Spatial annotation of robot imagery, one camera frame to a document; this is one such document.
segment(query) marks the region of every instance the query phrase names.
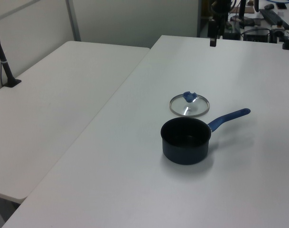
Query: blue lid knob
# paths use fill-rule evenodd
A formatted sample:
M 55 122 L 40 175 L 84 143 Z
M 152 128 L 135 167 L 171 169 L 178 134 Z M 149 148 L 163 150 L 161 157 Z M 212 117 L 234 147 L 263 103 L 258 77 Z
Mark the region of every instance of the blue lid knob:
M 197 97 L 196 93 L 191 93 L 190 91 L 183 93 L 183 98 L 186 100 L 186 102 L 191 103 L 193 102 Z

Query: white table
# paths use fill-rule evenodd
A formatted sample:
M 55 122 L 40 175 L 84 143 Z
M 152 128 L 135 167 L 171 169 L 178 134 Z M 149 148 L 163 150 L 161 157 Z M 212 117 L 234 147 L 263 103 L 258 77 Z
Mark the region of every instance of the white table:
M 67 42 L 0 89 L 0 197 L 21 203 L 148 50 Z
M 210 101 L 206 123 L 252 112 L 183 166 L 160 129 L 189 90 Z M 33 227 L 289 228 L 289 51 L 162 36 L 4 226 Z

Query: pot lid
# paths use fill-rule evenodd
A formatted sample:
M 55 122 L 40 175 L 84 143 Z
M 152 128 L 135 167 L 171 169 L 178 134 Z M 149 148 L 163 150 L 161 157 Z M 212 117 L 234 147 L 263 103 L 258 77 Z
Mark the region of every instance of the pot lid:
M 178 116 L 196 117 L 206 114 L 210 104 L 206 98 L 196 93 L 185 92 L 169 102 L 170 110 Z

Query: wall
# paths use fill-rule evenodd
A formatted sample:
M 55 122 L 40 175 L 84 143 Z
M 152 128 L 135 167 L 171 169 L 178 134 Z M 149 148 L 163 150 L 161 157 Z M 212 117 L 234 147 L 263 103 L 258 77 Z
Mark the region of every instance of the wall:
M 70 0 L 82 41 L 151 48 L 161 35 L 196 37 L 199 0 Z
M 65 42 L 74 40 L 65 0 L 33 2 L 5 17 L 0 15 L 1 45 L 14 77 Z M 8 14 L 14 9 L 0 4 L 1 11 Z M 4 83 L 6 76 L 4 72 L 3 74 Z

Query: black saucepan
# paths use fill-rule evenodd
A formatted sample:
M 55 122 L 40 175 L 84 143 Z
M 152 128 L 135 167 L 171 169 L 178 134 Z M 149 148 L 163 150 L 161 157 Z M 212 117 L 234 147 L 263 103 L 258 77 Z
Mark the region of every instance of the black saucepan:
M 164 155 L 172 162 L 191 165 L 207 156 L 211 132 L 221 124 L 249 114 L 248 108 L 223 115 L 206 124 L 190 117 L 178 117 L 167 121 L 161 128 Z

